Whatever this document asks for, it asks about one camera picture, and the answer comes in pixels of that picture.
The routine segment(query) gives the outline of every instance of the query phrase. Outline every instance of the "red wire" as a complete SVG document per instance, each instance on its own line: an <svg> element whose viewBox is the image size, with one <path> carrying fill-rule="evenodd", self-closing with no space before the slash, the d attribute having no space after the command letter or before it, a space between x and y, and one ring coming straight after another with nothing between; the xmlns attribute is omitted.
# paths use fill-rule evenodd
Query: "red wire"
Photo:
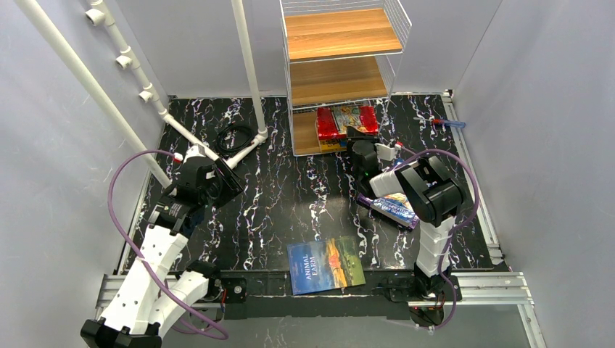
<svg viewBox="0 0 615 348"><path fill-rule="evenodd" d="M446 302L446 294L442 292L442 304L437 308L438 310L444 307L444 302Z"/></svg>
<svg viewBox="0 0 615 348"><path fill-rule="evenodd" d="M224 289L224 293L222 294L222 300L220 301L221 305L224 305L224 300L226 299L226 289Z"/></svg>

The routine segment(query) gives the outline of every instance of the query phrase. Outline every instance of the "wooden shelf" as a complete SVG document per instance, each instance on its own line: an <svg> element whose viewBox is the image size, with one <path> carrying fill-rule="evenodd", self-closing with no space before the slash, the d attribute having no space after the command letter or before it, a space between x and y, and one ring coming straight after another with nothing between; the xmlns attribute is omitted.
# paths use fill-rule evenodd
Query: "wooden shelf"
<svg viewBox="0 0 615 348"><path fill-rule="evenodd" d="M383 9L301 14L284 21L291 63L402 51Z"/></svg>
<svg viewBox="0 0 615 348"><path fill-rule="evenodd" d="M293 106L387 95L375 57L290 65Z"/></svg>
<svg viewBox="0 0 615 348"><path fill-rule="evenodd" d="M321 147L316 133L316 111L292 114L294 154L320 154Z"/></svg>

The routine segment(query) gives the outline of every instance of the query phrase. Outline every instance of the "coiled black cable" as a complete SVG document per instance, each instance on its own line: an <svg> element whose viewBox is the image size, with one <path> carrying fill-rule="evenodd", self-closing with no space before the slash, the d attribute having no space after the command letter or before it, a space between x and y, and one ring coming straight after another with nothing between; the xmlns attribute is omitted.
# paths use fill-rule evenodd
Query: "coiled black cable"
<svg viewBox="0 0 615 348"><path fill-rule="evenodd" d="M246 136L246 140L240 145L233 146L228 148L224 141L226 140L227 134L230 132L243 133ZM218 136L215 138L215 150L221 154L226 156L232 156L237 152L240 152L242 149L245 149L252 143L252 139L254 138L254 132L248 125L244 125L241 123L231 123L226 128L218 133Z"/></svg>

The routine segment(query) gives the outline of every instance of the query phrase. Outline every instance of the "black marble table surface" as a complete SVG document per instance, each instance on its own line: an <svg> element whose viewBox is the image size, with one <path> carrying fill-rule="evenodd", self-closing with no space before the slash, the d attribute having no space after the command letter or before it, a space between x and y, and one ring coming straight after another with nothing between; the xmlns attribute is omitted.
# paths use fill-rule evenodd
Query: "black marble table surface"
<svg viewBox="0 0 615 348"><path fill-rule="evenodd" d="M422 125L416 115L446 118L438 95L393 96L387 112L385 100L372 102L386 144L401 141L413 151L438 148L457 154L450 130ZM341 154L295 157L292 154L286 98L263 98L269 139L235 169L247 187L219 210L208 209L205 221L192 235L172 270L183 270L192 260L214 262L223 270L288 270L288 244L354 236L364 269L410 269L418 253L418 230L412 232L357 205L348 164ZM256 129L252 100L176 99L170 112L203 142L213 146L218 132L230 122L249 123ZM166 126L159 149L184 153L188 141ZM462 169L440 157L466 186ZM159 157L163 169L177 178L179 165ZM134 235L140 245L152 203L161 186L150 178ZM464 219L469 205L457 222ZM478 220L453 239L451 259L457 269L490 269L492 263ZM130 253L124 271L134 260Z"/></svg>

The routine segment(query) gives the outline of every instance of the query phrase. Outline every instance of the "white wall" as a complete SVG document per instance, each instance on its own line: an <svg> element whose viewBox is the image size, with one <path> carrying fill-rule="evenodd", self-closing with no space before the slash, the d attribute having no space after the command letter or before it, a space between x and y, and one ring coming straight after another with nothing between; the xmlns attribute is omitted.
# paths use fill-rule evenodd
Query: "white wall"
<svg viewBox="0 0 615 348"><path fill-rule="evenodd" d="M549 347L612 347L615 3L505 0L455 95Z"/></svg>
<svg viewBox="0 0 615 348"><path fill-rule="evenodd" d="M500 0L402 0L413 28L396 91L455 88ZM231 2L119 3L160 82L178 96L247 96ZM279 0L244 0L260 90L285 95Z"/></svg>
<svg viewBox="0 0 615 348"><path fill-rule="evenodd" d="M128 122L153 148L162 123L114 66L86 2L41 1ZM116 16L120 24L125 23ZM112 171L132 151L12 1L0 12L0 337L3 347L84 347L79 330L122 247L107 213ZM135 163L115 205L128 225L146 175Z"/></svg>

